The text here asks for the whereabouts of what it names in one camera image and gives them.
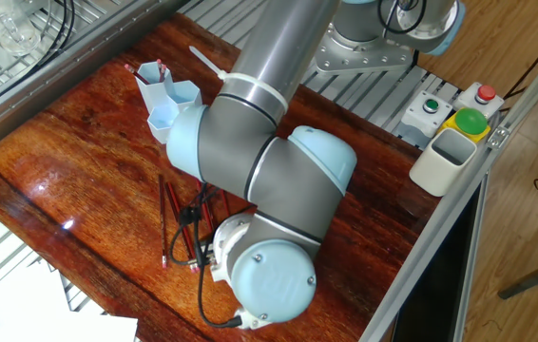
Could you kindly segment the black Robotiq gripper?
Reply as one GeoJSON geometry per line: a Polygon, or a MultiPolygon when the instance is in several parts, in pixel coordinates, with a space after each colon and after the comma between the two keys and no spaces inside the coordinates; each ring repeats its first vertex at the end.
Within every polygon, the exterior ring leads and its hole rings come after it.
{"type": "Polygon", "coordinates": [[[195,264],[199,270],[216,262],[214,252],[214,235],[212,233],[202,236],[198,227],[192,232],[195,264]]]}

